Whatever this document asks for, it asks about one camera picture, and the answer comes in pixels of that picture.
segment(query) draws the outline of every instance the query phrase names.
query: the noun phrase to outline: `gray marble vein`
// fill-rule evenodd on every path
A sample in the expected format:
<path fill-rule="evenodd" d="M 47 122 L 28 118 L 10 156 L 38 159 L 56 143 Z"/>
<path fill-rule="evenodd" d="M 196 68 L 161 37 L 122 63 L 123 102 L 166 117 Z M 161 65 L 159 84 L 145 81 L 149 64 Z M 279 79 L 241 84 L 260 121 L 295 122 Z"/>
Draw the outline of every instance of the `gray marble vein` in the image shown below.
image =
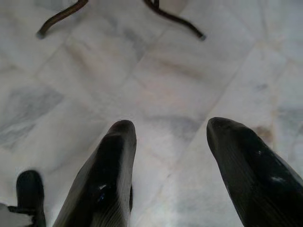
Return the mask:
<path fill-rule="evenodd" d="M 113 39 L 121 39 L 127 46 L 134 51 L 135 62 L 138 62 L 144 55 L 149 46 L 149 40 L 144 39 L 135 29 L 131 26 L 121 26 L 119 21 L 109 13 L 102 15 L 98 20 L 104 20 L 108 23 L 103 31 Z"/>
<path fill-rule="evenodd" d="M 147 121 L 158 122 L 159 124 L 166 124 L 171 128 L 172 134 L 176 138 L 180 138 L 187 144 L 193 139 L 195 133 L 200 127 L 199 122 L 195 122 L 188 117 L 182 116 L 152 116 L 147 117 Z"/>
<path fill-rule="evenodd" d="M 34 128 L 36 120 L 54 109 L 63 96 L 48 87 L 19 87 L 11 90 L 3 106 L 0 145 L 13 149 Z"/>

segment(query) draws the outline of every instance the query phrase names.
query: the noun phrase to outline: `floor tile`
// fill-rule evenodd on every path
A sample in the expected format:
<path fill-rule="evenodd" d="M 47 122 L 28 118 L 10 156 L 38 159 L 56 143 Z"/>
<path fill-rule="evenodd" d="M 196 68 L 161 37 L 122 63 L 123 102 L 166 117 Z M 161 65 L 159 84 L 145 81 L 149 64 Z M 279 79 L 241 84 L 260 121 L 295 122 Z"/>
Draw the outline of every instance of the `floor tile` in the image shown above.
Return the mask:
<path fill-rule="evenodd" d="M 133 169 L 134 203 L 131 226 L 136 225 L 170 173 L 171 170 L 165 163 L 151 155 L 142 143 L 138 143 Z"/>
<path fill-rule="evenodd" d="M 38 77 L 95 108 L 102 106 L 108 91 L 119 93 L 118 88 L 169 22 L 155 16 L 143 1 L 93 1 L 92 6 Z M 184 6 L 179 1 L 172 11 L 178 13 Z"/>
<path fill-rule="evenodd" d="M 301 1 L 262 0 L 268 41 L 287 57 L 303 62 Z"/>
<path fill-rule="evenodd" d="M 247 26 L 255 38 L 266 38 L 265 15 L 260 0 L 222 0 L 222 3 Z"/>
<path fill-rule="evenodd" d="M 0 8 L 4 9 L 0 10 L 0 50 L 31 74 L 39 70 L 77 24 L 77 20 L 68 18 L 40 40 L 36 32 L 55 10 L 41 7 L 33 0 L 1 2 Z"/>
<path fill-rule="evenodd" d="M 14 65 L 0 70 L 0 199 L 16 205 L 18 174 L 36 169 L 49 222 L 107 121 Z"/>
<path fill-rule="evenodd" d="M 207 119 L 220 116 L 242 122 L 273 147 L 273 90 L 285 65 L 285 57 L 257 43 Z M 142 215 L 138 227 L 241 226 L 209 150 L 206 123 Z"/>
<path fill-rule="evenodd" d="M 211 31 L 208 39 L 201 42 L 170 28 L 122 87 L 125 97 L 149 117 L 173 115 L 201 124 L 254 44 L 245 26 L 224 6 L 203 6 L 192 1 L 182 15 Z"/>
<path fill-rule="evenodd" d="M 276 149 L 303 176 L 303 67 L 289 63 L 277 83 L 274 118 Z"/>

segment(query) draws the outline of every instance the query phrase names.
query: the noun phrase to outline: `curved metal leg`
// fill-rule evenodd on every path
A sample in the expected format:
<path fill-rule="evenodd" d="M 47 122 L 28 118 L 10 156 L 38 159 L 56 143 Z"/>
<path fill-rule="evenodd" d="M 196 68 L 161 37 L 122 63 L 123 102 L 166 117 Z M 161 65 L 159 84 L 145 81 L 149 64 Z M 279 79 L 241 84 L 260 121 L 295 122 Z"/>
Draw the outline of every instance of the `curved metal leg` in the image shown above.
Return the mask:
<path fill-rule="evenodd" d="M 37 37 L 43 39 L 51 26 L 83 8 L 89 0 L 78 0 L 77 3 L 49 18 L 37 32 Z"/>
<path fill-rule="evenodd" d="M 143 1 L 156 14 L 189 28 L 202 41 L 206 39 L 206 35 L 203 34 L 196 26 L 194 26 L 189 21 L 160 9 L 160 0 L 155 0 L 154 2 L 152 2 L 152 0 L 143 0 Z"/>

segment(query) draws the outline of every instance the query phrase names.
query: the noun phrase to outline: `shoe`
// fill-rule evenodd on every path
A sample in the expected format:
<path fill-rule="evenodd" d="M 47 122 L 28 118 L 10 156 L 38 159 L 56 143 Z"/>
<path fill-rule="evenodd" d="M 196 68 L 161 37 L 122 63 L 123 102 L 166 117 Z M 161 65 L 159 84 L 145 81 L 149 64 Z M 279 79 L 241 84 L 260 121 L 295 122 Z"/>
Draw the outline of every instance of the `shoe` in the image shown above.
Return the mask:
<path fill-rule="evenodd" d="M 33 216 L 31 227 L 45 227 L 44 190 L 40 174 L 35 170 L 22 172 L 17 179 L 16 188 L 18 206 L 9 207 L 9 210 Z"/>

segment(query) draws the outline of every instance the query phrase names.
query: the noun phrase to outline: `white marble tile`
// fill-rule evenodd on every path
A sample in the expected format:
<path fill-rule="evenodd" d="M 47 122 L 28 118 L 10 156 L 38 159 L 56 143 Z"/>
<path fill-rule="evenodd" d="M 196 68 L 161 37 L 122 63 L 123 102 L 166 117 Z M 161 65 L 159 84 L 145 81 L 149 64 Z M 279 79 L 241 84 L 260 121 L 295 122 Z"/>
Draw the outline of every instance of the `white marble tile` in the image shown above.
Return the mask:
<path fill-rule="evenodd" d="M 136 226 L 140 216 L 149 207 L 171 173 L 167 165 L 153 156 L 150 149 L 140 141 L 138 132 L 137 135 L 138 144 L 133 169 L 134 201 L 130 226 Z"/>
<path fill-rule="evenodd" d="M 81 54 L 83 52 L 78 52 L 77 47 L 66 44 L 45 65 L 39 77 L 60 93 L 93 108 L 109 122 L 132 120 L 140 130 L 142 143 L 154 154 L 165 157 L 167 164 L 171 165 L 193 138 L 200 123 L 186 116 L 175 116 L 173 112 L 167 116 L 146 116 L 131 100 L 132 87 L 115 87 L 112 83 L 114 74 L 99 75 L 98 60 L 89 58 L 89 54 Z"/>
<path fill-rule="evenodd" d="M 36 169 L 51 222 L 107 121 L 13 65 L 1 69 L 0 107 L 0 201 L 16 205 L 18 174 Z"/>
<path fill-rule="evenodd" d="M 205 141 L 206 125 L 137 227 L 242 226 Z"/>
<path fill-rule="evenodd" d="M 182 13 L 208 32 L 197 40 L 170 28 L 122 90 L 149 117 L 174 115 L 201 123 L 241 66 L 254 38 L 223 5 L 192 1 Z"/>
<path fill-rule="evenodd" d="M 285 57 L 257 43 L 207 119 L 221 116 L 240 121 L 272 146 L 274 90 L 285 65 Z M 242 226 L 209 150 L 206 123 L 138 227 Z"/>
<path fill-rule="evenodd" d="M 266 25 L 260 0 L 222 0 L 222 3 L 247 26 L 255 38 L 261 40 L 266 38 Z"/>
<path fill-rule="evenodd" d="M 34 0 L 0 2 L 0 50 L 15 65 L 35 73 L 64 42 L 77 24 L 73 17 L 60 22 L 44 40 L 36 32 L 55 10 L 48 10 Z"/>
<path fill-rule="evenodd" d="M 180 11 L 185 2 L 177 2 L 172 11 Z M 108 91 L 119 93 L 120 85 L 169 24 L 155 16 L 143 1 L 93 1 L 91 5 L 89 15 L 38 77 L 98 108 Z"/>
<path fill-rule="evenodd" d="M 303 62 L 303 2 L 261 0 L 268 41 L 292 60 Z"/>
<path fill-rule="evenodd" d="M 16 150 L 37 121 L 64 96 L 8 64 L 0 74 L 0 146 Z"/>
<path fill-rule="evenodd" d="M 0 73 L 11 68 L 13 64 L 7 59 L 5 54 L 0 51 Z"/>
<path fill-rule="evenodd" d="M 274 118 L 276 150 L 303 176 L 303 67 L 288 64 L 277 83 Z"/>

